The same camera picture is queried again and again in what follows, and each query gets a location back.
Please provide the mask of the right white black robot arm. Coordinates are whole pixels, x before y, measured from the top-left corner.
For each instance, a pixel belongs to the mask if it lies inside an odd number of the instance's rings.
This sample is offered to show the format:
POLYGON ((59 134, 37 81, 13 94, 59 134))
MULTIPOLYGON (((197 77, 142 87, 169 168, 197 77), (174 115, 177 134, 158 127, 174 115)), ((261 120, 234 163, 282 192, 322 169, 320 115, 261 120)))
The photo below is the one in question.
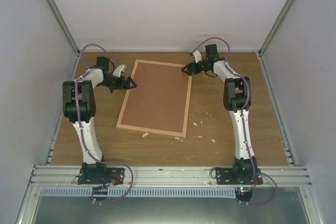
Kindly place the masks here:
POLYGON ((194 61, 181 71, 189 76, 212 71, 224 82, 223 105, 232 120, 235 154, 229 176, 234 183, 243 185, 254 181, 257 162, 250 139, 249 109, 251 90, 248 77, 236 72, 224 57, 220 57, 215 44, 205 46, 206 58, 195 49, 190 52, 194 61))

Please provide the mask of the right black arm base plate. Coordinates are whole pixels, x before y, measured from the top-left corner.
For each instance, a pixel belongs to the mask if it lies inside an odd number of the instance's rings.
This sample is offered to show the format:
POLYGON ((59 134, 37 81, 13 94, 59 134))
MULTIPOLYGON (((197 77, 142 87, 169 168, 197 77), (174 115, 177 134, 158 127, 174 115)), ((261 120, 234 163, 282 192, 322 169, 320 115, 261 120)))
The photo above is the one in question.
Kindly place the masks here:
POLYGON ((263 179, 257 175, 253 179, 253 170, 240 168, 214 168, 218 185, 262 185, 263 179))

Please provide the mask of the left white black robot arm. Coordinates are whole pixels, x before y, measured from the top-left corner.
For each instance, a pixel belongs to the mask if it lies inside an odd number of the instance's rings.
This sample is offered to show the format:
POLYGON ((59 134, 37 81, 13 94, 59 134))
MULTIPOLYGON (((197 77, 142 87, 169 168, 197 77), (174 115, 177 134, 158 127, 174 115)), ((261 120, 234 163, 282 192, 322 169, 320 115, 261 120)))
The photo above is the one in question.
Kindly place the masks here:
POLYGON ((113 67, 109 71, 112 61, 107 57, 98 57, 96 64, 88 68, 77 79, 65 81, 62 84, 62 109, 64 117, 75 128, 83 154, 83 173, 90 173, 90 178, 96 184, 103 184, 108 179, 106 161, 99 147, 94 118, 96 115, 96 101, 94 88, 103 86, 114 90, 130 90, 137 85, 131 77, 125 77, 126 65, 113 67))

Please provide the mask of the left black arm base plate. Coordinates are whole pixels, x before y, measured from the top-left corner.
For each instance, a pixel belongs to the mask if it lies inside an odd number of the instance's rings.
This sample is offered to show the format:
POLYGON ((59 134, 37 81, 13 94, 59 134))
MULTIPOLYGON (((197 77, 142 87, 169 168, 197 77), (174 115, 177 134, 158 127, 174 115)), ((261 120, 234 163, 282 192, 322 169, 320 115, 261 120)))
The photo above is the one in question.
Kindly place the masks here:
POLYGON ((77 183, 79 185, 120 185, 123 184, 124 172, 124 168, 82 167, 77 177, 77 183))

